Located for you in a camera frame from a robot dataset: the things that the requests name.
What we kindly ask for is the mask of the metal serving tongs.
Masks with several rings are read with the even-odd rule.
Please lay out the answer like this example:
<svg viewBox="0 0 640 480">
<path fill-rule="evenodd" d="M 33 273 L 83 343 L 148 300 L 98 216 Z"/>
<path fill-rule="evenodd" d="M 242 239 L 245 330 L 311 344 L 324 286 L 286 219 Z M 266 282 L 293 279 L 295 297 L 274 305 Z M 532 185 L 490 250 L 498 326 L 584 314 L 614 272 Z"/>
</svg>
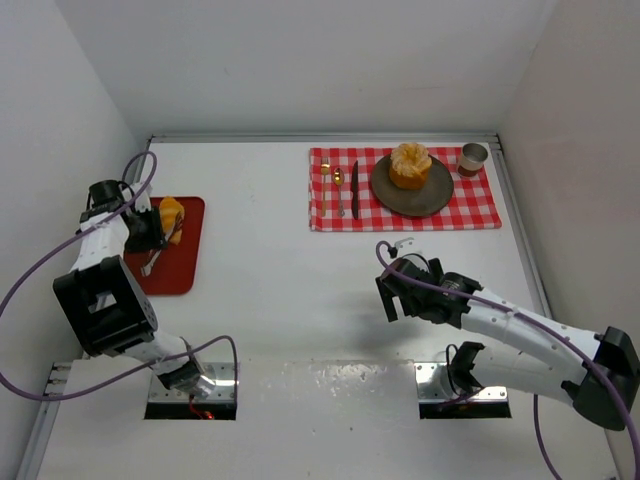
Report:
<svg viewBox="0 0 640 480">
<path fill-rule="evenodd" d="M 175 235 L 175 233 L 182 226 L 182 223 L 183 223 L 182 217 L 181 216 L 177 216 L 176 219 L 173 222 L 173 225 L 170 227 L 168 232 L 165 234 L 164 244 L 160 248 L 158 248 L 158 249 L 154 250 L 152 253 L 150 253 L 148 255 L 148 258 L 147 258 L 146 262 L 140 268 L 140 273 L 141 273 L 142 277 L 149 277 L 151 275 L 151 272 L 153 270 L 153 267 L 154 267 L 156 261 L 158 260 L 158 258 L 162 254 L 162 252 L 169 247 L 169 243 L 170 243 L 171 238 Z"/>
</svg>

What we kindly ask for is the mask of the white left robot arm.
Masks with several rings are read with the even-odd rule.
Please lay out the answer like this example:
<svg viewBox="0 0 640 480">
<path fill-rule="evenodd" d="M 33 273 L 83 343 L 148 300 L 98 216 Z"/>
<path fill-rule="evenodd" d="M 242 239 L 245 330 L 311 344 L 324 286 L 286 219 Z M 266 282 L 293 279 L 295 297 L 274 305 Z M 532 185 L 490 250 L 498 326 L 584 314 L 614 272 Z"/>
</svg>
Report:
<svg viewBox="0 0 640 480">
<path fill-rule="evenodd" d="M 78 257 L 54 280 L 53 290 L 86 354 L 133 358 L 165 389 L 204 399 L 215 388 L 214 378 L 184 338 L 160 330 L 149 298 L 125 262 L 126 255 L 140 254 L 147 273 L 182 225 L 181 214 L 164 224 L 149 192 L 140 182 L 122 180 L 90 186 L 76 232 Z"/>
</svg>

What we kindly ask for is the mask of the round orange bun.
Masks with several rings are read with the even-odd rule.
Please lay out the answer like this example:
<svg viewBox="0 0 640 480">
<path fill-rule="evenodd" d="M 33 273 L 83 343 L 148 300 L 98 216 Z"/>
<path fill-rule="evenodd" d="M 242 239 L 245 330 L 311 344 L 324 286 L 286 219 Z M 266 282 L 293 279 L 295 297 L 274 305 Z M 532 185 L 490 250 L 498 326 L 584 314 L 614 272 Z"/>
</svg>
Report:
<svg viewBox="0 0 640 480">
<path fill-rule="evenodd" d="M 403 190 L 420 190 L 426 184 L 432 159 L 419 143 L 403 143 L 390 153 L 389 178 Z"/>
</svg>

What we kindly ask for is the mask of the golden croissant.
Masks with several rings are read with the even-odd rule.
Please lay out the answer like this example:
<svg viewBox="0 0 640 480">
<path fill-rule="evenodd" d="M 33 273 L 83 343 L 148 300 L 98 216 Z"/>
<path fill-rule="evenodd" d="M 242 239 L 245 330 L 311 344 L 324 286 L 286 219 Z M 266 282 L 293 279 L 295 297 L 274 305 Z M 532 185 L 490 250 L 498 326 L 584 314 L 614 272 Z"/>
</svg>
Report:
<svg viewBox="0 0 640 480">
<path fill-rule="evenodd" d="M 159 204 L 161 225 L 168 243 L 179 245 L 182 238 L 182 224 L 185 207 L 174 197 L 164 197 Z"/>
</svg>

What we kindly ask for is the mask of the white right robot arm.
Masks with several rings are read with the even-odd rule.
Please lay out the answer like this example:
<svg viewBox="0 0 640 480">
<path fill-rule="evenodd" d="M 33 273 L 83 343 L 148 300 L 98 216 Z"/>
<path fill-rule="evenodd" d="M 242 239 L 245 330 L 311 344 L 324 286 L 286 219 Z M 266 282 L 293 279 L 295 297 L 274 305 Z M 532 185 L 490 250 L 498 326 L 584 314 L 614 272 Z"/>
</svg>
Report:
<svg viewBox="0 0 640 480">
<path fill-rule="evenodd" d="M 504 386 L 557 400 L 591 423 L 621 431 L 639 390 L 639 358 L 630 337 L 570 327 L 521 309 L 478 281 L 395 259 L 376 279 L 389 321 L 400 314 L 484 335 L 503 351 L 465 341 L 449 360 L 450 390 L 471 394 Z"/>
</svg>

